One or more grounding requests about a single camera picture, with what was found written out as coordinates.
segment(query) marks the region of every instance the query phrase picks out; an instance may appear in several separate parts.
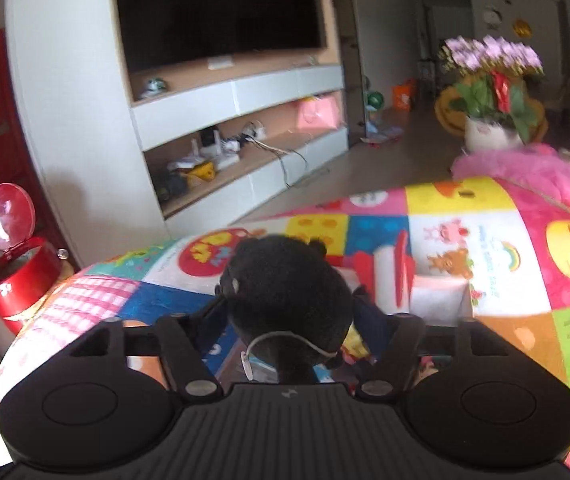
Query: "white shelf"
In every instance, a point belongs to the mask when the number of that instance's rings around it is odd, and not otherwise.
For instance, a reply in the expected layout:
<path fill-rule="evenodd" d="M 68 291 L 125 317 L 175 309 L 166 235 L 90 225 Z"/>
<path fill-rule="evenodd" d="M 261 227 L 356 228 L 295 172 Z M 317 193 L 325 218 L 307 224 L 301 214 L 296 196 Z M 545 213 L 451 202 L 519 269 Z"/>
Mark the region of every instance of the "white shelf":
<path fill-rule="evenodd" d="M 238 115 L 231 81 L 202 86 L 134 108 L 143 151 Z"/>
<path fill-rule="evenodd" d="M 297 68 L 170 94 L 135 105 L 132 114 L 146 152 L 234 117 L 343 87 L 340 65 Z"/>
<path fill-rule="evenodd" d="M 294 70 L 245 77 L 236 80 L 234 87 L 239 115 L 287 103 L 299 96 L 298 77 Z"/>
<path fill-rule="evenodd" d="M 300 97 L 331 92 L 345 87 L 342 69 L 335 66 L 315 66 L 296 71 Z"/>

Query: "orange bag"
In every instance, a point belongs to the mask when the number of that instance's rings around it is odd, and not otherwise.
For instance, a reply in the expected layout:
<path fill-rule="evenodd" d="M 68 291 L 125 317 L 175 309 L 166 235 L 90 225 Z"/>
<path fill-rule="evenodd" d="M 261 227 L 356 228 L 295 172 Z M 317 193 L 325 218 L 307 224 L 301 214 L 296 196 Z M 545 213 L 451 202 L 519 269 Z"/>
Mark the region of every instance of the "orange bag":
<path fill-rule="evenodd" d="M 394 87 L 394 108 L 397 110 L 410 111 L 412 109 L 412 88 L 405 85 Z"/>

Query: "television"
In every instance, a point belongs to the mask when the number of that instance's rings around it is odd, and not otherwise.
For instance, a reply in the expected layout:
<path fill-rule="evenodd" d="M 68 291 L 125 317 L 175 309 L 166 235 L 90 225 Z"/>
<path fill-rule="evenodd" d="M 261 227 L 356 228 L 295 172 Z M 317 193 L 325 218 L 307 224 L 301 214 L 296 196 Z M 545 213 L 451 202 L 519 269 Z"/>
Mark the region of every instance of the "television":
<path fill-rule="evenodd" d="M 319 0 L 117 0 L 127 69 L 206 57 L 320 48 Z"/>

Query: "green leaves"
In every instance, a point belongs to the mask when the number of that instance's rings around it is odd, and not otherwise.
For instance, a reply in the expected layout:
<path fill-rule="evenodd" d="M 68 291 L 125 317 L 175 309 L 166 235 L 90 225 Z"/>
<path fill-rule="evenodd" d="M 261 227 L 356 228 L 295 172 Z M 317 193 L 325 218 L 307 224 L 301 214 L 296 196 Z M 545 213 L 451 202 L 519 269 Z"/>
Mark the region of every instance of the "green leaves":
<path fill-rule="evenodd" d="M 510 88 L 511 118 L 514 121 L 516 131 L 523 142 L 529 142 L 530 130 L 538 123 L 536 113 L 527 105 L 525 92 L 522 85 L 513 84 Z"/>
<path fill-rule="evenodd" d="M 497 109 L 494 96 L 494 80 L 491 75 L 478 78 L 471 84 L 456 83 L 459 99 L 453 99 L 449 107 L 457 112 L 465 112 L 474 119 L 488 119 L 502 126 L 516 128 L 524 143 L 531 138 L 531 129 L 538 124 L 538 117 L 527 105 L 527 94 L 522 82 L 514 82 L 510 87 L 510 112 L 505 114 Z"/>
<path fill-rule="evenodd" d="M 496 109 L 494 102 L 494 88 L 490 76 L 481 77 L 472 84 L 472 94 L 483 112 Z"/>
<path fill-rule="evenodd" d="M 494 92 L 487 76 L 477 79 L 471 85 L 457 83 L 454 86 L 465 102 L 463 108 L 462 103 L 456 100 L 455 110 L 466 112 L 475 119 L 485 118 L 495 111 Z"/>
<path fill-rule="evenodd" d="M 449 102 L 449 107 L 455 112 L 467 113 L 467 103 L 462 97 L 459 97 L 458 99 L 452 99 Z"/>

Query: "black stuffed animal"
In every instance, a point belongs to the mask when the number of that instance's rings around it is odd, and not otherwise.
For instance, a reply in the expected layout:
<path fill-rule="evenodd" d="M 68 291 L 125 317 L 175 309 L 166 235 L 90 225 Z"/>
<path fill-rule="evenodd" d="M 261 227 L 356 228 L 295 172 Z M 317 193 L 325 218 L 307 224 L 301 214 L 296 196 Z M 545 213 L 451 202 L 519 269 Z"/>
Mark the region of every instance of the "black stuffed animal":
<path fill-rule="evenodd" d="M 246 345 L 269 332 L 291 332 L 325 354 L 340 351 L 353 321 L 353 300 L 325 253 L 320 240 L 308 245 L 281 235 L 238 245 L 220 285 L 231 323 Z M 315 382 L 312 367 L 328 360 L 292 336 L 260 341 L 252 354 L 276 368 L 280 383 Z"/>

